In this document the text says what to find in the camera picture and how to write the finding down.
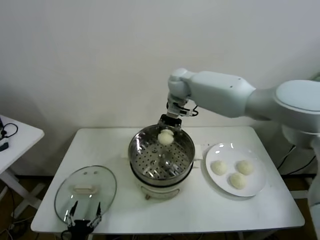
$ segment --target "headphones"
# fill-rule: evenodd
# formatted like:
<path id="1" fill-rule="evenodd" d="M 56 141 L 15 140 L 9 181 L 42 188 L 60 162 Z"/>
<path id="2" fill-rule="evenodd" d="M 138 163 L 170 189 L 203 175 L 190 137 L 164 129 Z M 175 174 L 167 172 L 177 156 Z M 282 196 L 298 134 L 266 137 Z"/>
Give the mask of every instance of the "headphones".
<path id="1" fill-rule="evenodd" d="M 9 126 L 9 125 L 12 125 L 15 127 L 15 132 L 7 136 L 7 131 L 5 130 L 5 128 L 6 126 Z M 2 130 L 0 131 L 0 152 L 9 148 L 9 138 L 15 135 L 18 132 L 18 129 L 19 129 L 18 126 L 14 123 L 7 123 L 2 127 Z"/>

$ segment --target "steamed bun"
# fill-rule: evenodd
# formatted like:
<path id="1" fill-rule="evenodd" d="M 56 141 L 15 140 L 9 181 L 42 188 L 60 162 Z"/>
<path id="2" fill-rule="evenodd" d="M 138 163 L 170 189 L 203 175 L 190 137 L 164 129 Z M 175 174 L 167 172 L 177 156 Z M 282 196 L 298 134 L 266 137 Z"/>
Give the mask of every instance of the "steamed bun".
<path id="1" fill-rule="evenodd" d="M 164 146 L 172 144 L 174 141 L 174 133 L 169 129 L 164 129 L 159 133 L 158 141 Z"/>
<path id="2" fill-rule="evenodd" d="M 212 172 L 214 172 L 215 174 L 222 176 L 223 174 L 225 174 L 227 172 L 227 165 L 224 161 L 214 161 L 213 163 L 211 163 L 211 170 Z"/>
<path id="3" fill-rule="evenodd" d="M 246 177 L 239 172 L 233 173 L 230 176 L 229 180 L 232 186 L 234 186 L 236 189 L 244 189 L 245 186 L 247 185 Z"/>
<path id="4" fill-rule="evenodd" d="M 236 169 L 243 175 L 250 175 L 254 172 L 255 167 L 250 161 L 242 160 L 236 164 Z"/>

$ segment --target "white table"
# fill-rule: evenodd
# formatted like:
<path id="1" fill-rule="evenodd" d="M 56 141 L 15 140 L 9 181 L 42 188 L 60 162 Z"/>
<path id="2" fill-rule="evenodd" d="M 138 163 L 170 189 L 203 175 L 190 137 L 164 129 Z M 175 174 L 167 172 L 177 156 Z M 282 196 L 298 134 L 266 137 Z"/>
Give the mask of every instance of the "white table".
<path id="1" fill-rule="evenodd" d="M 117 193 L 95 234 L 207 233 L 272 230 L 303 226 L 305 220 L 279 172 L 251 127 L 187 127 L 203 150 L 222 142 L 252 149 L 266 168 L 267 184 L 255 197 L 232 196 L 215 186 L 203 165 L 193 168 L 186 187 L 170 200 L 145 199 L 135 185 L 128 161 L 121 158 L 138 128 L 80 129 L 38 209 L 31 229 L 61 233 L 67 226 L 54 209 L 55 194 L 79 168 L 106 166 L 117 180 Z"/>
<path id="2" fill-rule="evenodd" d="M 17 218 L 28 205 L 38 208 L 41 201 L 35 196 L 45 187 L 39 183 L 32 192 L 28 192 L 19 184 L 19 180 L 8 169 L 15 161 L 17 161 L 26 151 L 35 145 L 45 134 L 41 129 L 13 120 L 11 118 L 0 115 L 3 125 L 12 123 L 18 126 L 18 132 L 9 138 L 9 148 L 0 151 L 0 179 L 4 181 L 10 188 L 17 192 L 24 200 L 14 210 L 14 218 Z M 14 133 L 15 127 L 8 125 L 5 130 L 7 135 Z M 0 199 L 6 193 L 7 187 L 0 194 Z"/>

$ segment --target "glass lid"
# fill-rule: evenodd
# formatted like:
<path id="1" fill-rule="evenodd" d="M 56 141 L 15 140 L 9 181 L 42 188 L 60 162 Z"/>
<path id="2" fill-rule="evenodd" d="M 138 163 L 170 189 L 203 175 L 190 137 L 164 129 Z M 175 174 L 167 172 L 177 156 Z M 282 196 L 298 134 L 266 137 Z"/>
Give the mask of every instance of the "glass lid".
<path id="1" fill-rule="evenodd" d="M 93 220 L 100 203 L 101 215 L 111 206 L 117 192 L 116 177 L 104 166 L 87 166 L 72 173 L 60 185 L 54 200 L 57 216 L 67 223 L 76 204 L 74 220 Z"/>

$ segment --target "white plate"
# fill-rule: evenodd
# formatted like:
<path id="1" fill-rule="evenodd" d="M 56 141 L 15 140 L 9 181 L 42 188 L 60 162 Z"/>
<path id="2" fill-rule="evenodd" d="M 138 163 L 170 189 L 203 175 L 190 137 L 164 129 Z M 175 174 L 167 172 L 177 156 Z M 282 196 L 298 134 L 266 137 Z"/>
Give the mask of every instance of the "white plate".
<path id="1" fill-rule="evenodd" d="M 211 164 L 214 161 L 221 160 L 227 165 L 227 172 L 222 175 L 216 175 L 211 170 Z M 243 189 L 236 189 L 229 181 L 229 177 L 233 173 L 237 173 L 236 164 L 238 161 L 248 160 L 254 166 L 254 171 L 246 178 L 246 186 Z M 240 196 L 252 197 L 258 194 L 266 185 L 265 166 L 258 156 L 248 148 L 241 147 L 234 143 L 219 143 L 214 145 L 206 154 L 205 157 L 206 169 L 212 180 L 226 192 Z"/>

